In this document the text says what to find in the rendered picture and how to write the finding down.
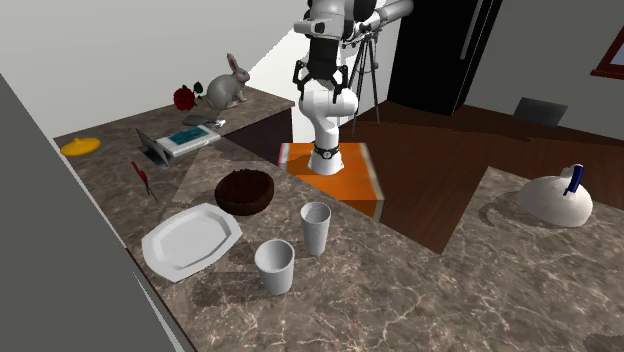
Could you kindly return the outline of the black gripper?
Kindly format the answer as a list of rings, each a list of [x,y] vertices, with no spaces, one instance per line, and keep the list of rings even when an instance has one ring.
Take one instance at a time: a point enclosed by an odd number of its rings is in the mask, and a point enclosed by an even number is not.
[[[305,85],[311,80],[331,80],[331,102],[337,103],[344,89],[349,88],[349,72],[347,65],[337,66],[339,41],[335,39],[312,37],[309,44],[307,63],[297,60],[292,82],[299,91],[299,100],[304,100]],[[308,73],[301,75],[307,68]]]

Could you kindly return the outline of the white telescope on tripod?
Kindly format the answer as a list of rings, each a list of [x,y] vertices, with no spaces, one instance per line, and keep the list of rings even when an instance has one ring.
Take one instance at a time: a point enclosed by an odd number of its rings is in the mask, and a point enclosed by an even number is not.
[[[374,101],[373,107],[377,124],[380,124],[376,76],[376,71],[378,69],[376,49],[379,34],[384,26],[410,15],[413,8],[413,0],[397,0],[396,2],[375,9],[368,19],[363,22],[357,22],[354,25],[352,37],[348,41],[351,47],[358,47],[353,72],[349,78],[349,87],[352,87],[354,79],[357,79],[356,96],[360,98],[364,76],[366,74],[370,75]]]

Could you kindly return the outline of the grey rabbit figure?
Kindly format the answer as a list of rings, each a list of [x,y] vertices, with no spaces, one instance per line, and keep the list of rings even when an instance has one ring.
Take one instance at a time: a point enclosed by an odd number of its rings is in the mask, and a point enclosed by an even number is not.
[[[232,73],[215,77],[206,89],[204,100],[214,110],[230,109],[247,101],[243,89],[250,74],[238,65],[233,54],[227,53],[226,58]]]

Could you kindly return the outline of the orange robot stand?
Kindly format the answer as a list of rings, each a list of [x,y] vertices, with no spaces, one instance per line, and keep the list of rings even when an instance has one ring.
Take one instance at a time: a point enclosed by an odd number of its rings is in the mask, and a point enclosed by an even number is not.
[[[285,171],[344,202],[354,209],[381,220],[385,197],[365,143],[342,143],[345,168],[330,176],[320,175],[308,168],[311,143],[282,143],[278,157]]]

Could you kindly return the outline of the grey flat stapler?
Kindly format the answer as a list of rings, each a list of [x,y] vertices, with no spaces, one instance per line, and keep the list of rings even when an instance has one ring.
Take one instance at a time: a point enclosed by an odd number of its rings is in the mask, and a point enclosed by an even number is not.
[[[222,119],[217,119],[215,117],[209,117],[204,115],[188,115],[183,120],[182,123],[187,126],[198,126],[198,125],[215,125],[217,128],[221,128],[226,121]]]

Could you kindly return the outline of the dark brown round bowl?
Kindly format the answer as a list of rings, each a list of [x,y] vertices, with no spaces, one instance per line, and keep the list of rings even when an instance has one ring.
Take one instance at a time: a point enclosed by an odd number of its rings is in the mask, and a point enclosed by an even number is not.
[[[272,201],[274,180],[260,170],[235,170],[219,181],[214,196],[219,207],[229,214],[254,215],[267,208]]]

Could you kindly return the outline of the red rose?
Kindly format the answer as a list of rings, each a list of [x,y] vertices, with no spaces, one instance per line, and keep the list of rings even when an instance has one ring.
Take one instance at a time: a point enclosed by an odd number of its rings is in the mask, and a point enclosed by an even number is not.
[[[201,98],[204,88],[200,82],[196,82],[191,88],[182,85],[173,94],[173,102],[180,111],[190,111],[197,105],[196,100]]]

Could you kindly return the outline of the white book with teal cover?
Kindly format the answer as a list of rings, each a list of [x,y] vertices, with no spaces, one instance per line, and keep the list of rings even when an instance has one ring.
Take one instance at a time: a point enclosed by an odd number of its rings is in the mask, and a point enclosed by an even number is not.
[[[156,143],[161,146],[168,155],[178,157],[216,142],[220,138],[221,136],[215,131],[203,125],[198,125],[161,137],[156,140]]]

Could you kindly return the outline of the tall grey cup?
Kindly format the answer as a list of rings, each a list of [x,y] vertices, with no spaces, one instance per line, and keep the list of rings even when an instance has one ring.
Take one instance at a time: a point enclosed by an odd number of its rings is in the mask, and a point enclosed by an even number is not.
[[[331,209],[323,202],[306,203],[300,210],[304,247],[312,256],[321,255],[326,246]]]

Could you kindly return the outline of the grey open laptop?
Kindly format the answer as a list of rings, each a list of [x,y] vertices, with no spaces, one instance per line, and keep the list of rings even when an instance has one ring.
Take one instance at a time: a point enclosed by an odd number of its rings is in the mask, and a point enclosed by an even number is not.
[[[136,133],[142,143],[140,150],[162,170],[170,168],[170,157],[164,148],[138,128]]]

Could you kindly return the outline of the short grey cup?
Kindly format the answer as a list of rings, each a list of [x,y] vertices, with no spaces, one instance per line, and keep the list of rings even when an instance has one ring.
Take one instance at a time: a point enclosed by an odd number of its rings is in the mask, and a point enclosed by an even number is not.
[[[266,290],[274,296],[286,293],[292,286],[295,251],[282,239],[262,243],[254,254],[254,262]]]

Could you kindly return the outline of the red scissors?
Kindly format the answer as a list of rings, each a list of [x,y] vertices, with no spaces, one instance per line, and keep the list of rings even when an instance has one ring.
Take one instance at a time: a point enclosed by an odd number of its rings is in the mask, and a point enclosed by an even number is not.
[[[133,168],[134,168],[134,170],[136,171],[137,175],[139,176],[139,178],[140,178],[140,179],[141,179],[141,181],[143,182],[143,184],[144,184],[144,186],[145,186],[145,189],[146,189],[147,194],[148,194],[148,195],[151,195],[151,196],[154,198],[154,200],[155,200],[156,202],[158,202],[158,198],[157,198],[157,197],[156,197],[156,195],[153,193],[153,191],[152,191],[152,189],[151,189],[151,187],[150,187],[150,185],[149,185],[149,181],[148,181],[148,177],[147,177],[146,173],[145,173],[143,170],[141,170],[141,169],[137,166],[137,164],[136,164],[134,161],[132,161],[132,162],[131,162],[131,165],[133,166]]]

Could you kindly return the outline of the white octagonal plate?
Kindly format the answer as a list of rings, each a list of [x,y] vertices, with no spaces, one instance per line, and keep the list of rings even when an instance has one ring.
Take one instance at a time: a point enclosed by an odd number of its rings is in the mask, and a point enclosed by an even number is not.
[[[176,283],[207,268],[242,235],[235,218],[202,203],[160,223],[142,238],[143,257],[159,276]]]

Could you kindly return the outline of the yellow round lid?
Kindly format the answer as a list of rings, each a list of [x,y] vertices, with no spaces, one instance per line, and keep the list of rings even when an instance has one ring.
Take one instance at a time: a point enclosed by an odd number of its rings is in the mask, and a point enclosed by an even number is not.
[[[98,138],[74,138],[60,148],[60,153],[64,156],[82,156],[94,152],[101,146]]]

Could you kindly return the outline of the red framed wall picture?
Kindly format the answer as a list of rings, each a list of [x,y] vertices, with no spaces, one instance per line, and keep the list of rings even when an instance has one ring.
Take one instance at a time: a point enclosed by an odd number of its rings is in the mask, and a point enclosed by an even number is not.
[[[618,64],[613,62],[623,45],[624,25],[618,31],[597,67],[591,70],[590,75],[594,77],[624,80],[624,63]]]

